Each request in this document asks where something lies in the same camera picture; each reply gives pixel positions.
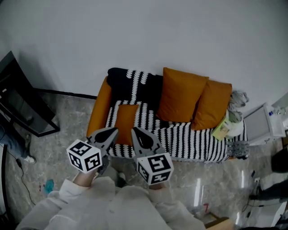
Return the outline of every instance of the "blue jeans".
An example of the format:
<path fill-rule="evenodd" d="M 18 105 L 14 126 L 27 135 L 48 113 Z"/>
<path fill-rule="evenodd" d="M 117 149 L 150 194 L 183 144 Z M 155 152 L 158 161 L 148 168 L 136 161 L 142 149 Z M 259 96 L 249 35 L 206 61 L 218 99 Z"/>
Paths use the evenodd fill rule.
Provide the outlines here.
<path fill-rule="evenodd" d="M 24 138 L 2 114 L 0 114 L 0 144 L 7 145 L 9 152 L 16 158 L 28 156 Z"/>

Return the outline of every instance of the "green book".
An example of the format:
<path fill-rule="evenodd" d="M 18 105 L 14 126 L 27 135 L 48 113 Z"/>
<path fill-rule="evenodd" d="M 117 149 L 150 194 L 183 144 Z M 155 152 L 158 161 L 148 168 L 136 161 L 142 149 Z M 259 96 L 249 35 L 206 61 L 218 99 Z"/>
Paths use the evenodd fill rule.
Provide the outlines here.
<path fill-rule="evenodd" d="M 232 123 L 228 118 L 224 118 L 220 124 L 212 131 L 212 136 L 217 140 L 222 141 L 227 133 L 232 129 Z"/>

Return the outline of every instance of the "gray tile floor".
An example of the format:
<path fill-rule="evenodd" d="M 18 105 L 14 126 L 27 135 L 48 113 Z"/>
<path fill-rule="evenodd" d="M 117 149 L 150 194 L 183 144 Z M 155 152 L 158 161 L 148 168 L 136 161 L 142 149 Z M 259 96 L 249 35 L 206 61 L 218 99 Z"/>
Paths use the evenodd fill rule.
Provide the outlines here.
<path fill-rule="evenodd" d="M 23 162 L 23 180 L 35 203 L 46 197 L 43 184 L 48 179 L 53 179 L 54 189 L 58 190 L 65 178 L 72 179 L 77 174 L 77 170 L 69 164 L 66 148 L 75 139 L 85 136 L 95 102 L 92 99 L 55 94 L 42 94 L 42 97 L 52 110 L 56 111 L 61 131 L 45 137 L 32 136 L 31 154 L 37 158 L 37 163 L 30 165 Z M 248 208 L 242 213 L 242 208 L 254 187 L 251 173 L 255 170 L 254 177 L 261 178 L 271 175 L 270 158 L 277 148 L 277 142 L 251 147 L 249 159 L 228 160 L 221 164 L 175 162 L 175 171 L 170 181 L 173 195 L 200 219 L 205 217 L 204 204 L 208 204 L 208 211 L 218 216 L 230 217 L 233 221 L 239 216 L 238 226 L 242 226 L 247 220 L 247 212 L 251 209 Z M 131 160 L 113 159 L 112 163 L 116 169 L 125 173 L 129 184 L 146 186 L 135 172 Z M 6 190 L 9 207 L 17 222 L 33 208 L 21 183 L 21 175 L 22 172 L 14 158 L 8 155 Z M 274 177 L 281 181 L 287 178 L 287 174 L 277 174 Z M 261 208 L 253 208 L 246 226 L 255 225 L 260 211 Z"/>

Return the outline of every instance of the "white sleeve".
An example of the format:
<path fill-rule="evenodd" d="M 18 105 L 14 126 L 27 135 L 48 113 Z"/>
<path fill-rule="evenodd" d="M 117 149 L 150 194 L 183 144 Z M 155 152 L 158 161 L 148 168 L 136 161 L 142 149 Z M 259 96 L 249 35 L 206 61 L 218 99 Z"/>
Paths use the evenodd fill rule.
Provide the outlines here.
<path fill-rule="evenodd" d="M 50 219 L 64 208 L 71 200 L 76 199 L 89 187 L 82 187 L 65 180 L 59 192 L 53 191 L 48 198 L 40 201 L 24 217 L 16 230 L 36 229 L 43 230 L 49 224 Z"/>
<path fill-rule="evenodd" d="M 196 219 L 180 202 L 174 201 L 168 188 L 148 190 L 155 208 L 173 230 L 205 230 L 204 224 Z"/>

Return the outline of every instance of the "qr code cube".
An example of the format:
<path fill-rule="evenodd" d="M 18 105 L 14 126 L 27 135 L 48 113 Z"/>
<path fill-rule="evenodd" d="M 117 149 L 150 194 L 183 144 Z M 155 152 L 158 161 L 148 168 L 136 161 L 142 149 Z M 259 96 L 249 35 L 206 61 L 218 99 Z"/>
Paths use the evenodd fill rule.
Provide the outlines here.
<path fill-rule="evenodd" d="M 67 154 L 71 165 L 83 173 L 88 173 L 102 166 L 100 149 L 81 140 L 75 140 L 67 148 Z"/>
<path fill-rule="evenodd" d="M 148 185 L 155 185 L 170 180 L 174 171 L 169 153 L 156 154 L 137 159 L 137 172 Z"/>

